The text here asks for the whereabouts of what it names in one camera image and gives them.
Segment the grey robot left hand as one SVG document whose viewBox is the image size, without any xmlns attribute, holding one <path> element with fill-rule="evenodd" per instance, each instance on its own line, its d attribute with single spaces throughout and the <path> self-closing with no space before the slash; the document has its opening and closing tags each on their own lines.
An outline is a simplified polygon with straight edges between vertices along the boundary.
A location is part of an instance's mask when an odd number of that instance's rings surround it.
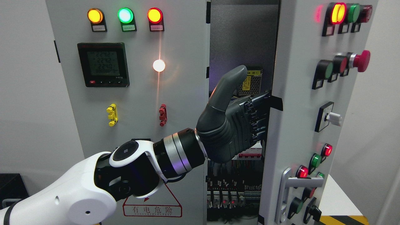
<svg viewBox="0 0 400 225">
<path fill-rule="evenodd" d="M 260 141 L 270 108 L 268 92 L 231 100 L 234 90 L 247 77 L 240 65 L 218 82 L 202 112 L 196 132 L 211 161 L 225 163 Z"/>
</svg>

